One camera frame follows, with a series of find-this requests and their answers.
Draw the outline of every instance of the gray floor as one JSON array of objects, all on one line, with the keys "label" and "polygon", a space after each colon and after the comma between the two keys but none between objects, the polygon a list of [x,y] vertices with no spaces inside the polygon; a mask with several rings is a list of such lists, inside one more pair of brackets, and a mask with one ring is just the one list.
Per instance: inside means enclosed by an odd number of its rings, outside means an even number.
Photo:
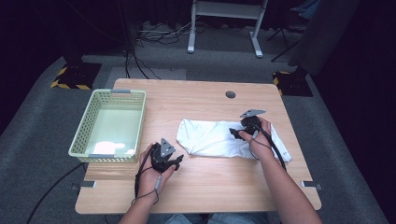
[{"label": "gray floor", "polygon": [[[196,50],[187,53],[188,36],[171,45],[143,42],[136,55],[150,68],[181,70],[187,80],[272,83],[272,73],[293,71],[288,55],[272,59],[285,48],[281,35],[267,42],[273,31],[261,31],[259,42],[264,57],[257,59],[246,28],[207,29],[197,35]],[[297,35],[287,34],[290,42]],[[86,63],[101,63],[95,89],[124,77],[125,59],[119,52],[101,52],[83,57]],[[14,120],[0,137],[0,223],[26,222],[40,197],[61,176],[78,165],[67,151],[92,91],[50,88],[64,65],[61,58],[38,79]],[[131,71],[136,68],[130,61]],[[324,223],[388,223],[351,158],[326,105],[312,80],[314,97],[282,96],[313,179],[324,190],[318,192]],[[117,223],[118,216],[88,216],[76,213],[78,192],[71,190],[84,176],[83,168],[65,178],[40,204],[31,223]],[[271,213],[278,223],[276,213]]]}]

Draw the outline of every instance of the green basket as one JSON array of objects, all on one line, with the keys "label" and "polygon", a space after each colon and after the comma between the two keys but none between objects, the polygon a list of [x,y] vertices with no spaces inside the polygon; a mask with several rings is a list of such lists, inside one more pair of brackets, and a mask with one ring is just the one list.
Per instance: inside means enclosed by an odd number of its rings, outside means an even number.
[{"label": "green basket", "polygon": [[145,91],[93,91],[69,155],[83,162],[137,162],[145,107]]}]

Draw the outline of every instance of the person's arm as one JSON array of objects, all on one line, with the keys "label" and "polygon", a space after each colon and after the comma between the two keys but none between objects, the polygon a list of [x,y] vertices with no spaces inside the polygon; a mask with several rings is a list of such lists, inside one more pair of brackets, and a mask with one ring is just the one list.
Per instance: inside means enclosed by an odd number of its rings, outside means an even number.
[{"label": "person's arm", "polygon": [[[140,164],[143,162],[143,159],[145,158],[150,148],[151,145],[148,146],[148,149],[140,155]],[[151,210],[152,205],[157,202],[157,197],[160,196],[163,188],[165,187],[166,181],[169,179],[169,177],[171,177],[172,173],[175,171],[176,168],[176,166],[173,165],[161,174],[161,185],[155,191],[155,186],[160,178],[160,173],[152,169],[151,166],[151,157],[148,156],[148,159],[146,160],[146,163],[143,167],[143,170],[146,171],[144,171],[140,176],[138,195],[134,203],[131,204],[131,207],[123,216],[120,223],[147,223],[147,220],[149,218],[149,211]]]},{"label": "person's arm", "polygon": [[[260,119],[260,121],[262,128],[271,133],[271,123],[265,119]],[[239,135],[250,143],[252,152],[262,164],[268,189],[282,223],[321,223],[311,202],[276,160],[265,136],[259,133],[255,140],[252,140],[252,136],[243,131],[239,132]]]}]

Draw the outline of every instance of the white towel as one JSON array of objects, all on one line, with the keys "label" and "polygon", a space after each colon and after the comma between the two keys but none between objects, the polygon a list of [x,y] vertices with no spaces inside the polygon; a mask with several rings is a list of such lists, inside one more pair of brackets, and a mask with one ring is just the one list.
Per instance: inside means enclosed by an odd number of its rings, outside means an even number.
[{"label": "white towel", "polygon": [[[177,141],[191,155],[254,158],[249,151],[248,142],[235,139],[230,134],[230,128],[244,129],[239,122],[183,119],[178,126]],[[274,126],[271,126],[271,136],[283,161],[291,161],[291,155],[277,135]]]}]

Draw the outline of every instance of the person's hand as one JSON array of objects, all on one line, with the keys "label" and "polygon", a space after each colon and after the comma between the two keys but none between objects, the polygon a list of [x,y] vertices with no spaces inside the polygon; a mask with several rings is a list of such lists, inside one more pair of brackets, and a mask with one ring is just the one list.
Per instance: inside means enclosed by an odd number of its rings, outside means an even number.
[{"label": "person's hand", "polygon": [[[263,118],[259,118],[259,120],[262,123],[262,129],[271,135],[271,123]],[[254,139],[252,135],[244,131],[239,131],[239,135],[249,142],[252,152],[258,157],[259,160],[268,157],[274,157],[270,143],[261,132],[259,132]]]},{"label": "person's hand", "polygon": [[[142,164],[143,159],[149,153],[149,149],[152,147],[152,144],[148,146],[146,151],[140,154],[139,163]],[[163,179],[161,181],[160,187],[157,189],[157,194],[160,195],[165,187],[166,181],[171,177],[173,172],[175,171],[176,166],[172,165],[165,172],[162,173]],[[154,191],[155,185],[157,184],[157,180],[161,175],[159,172],[152,168],[151,164],[151,155],[148,155],[148,159],[143,166],[142,171],[144,171],[140,176],[139,182],[139,191],[137,195],[138,200],[150,200],[152,203],[157,202],[157,194]]]}]

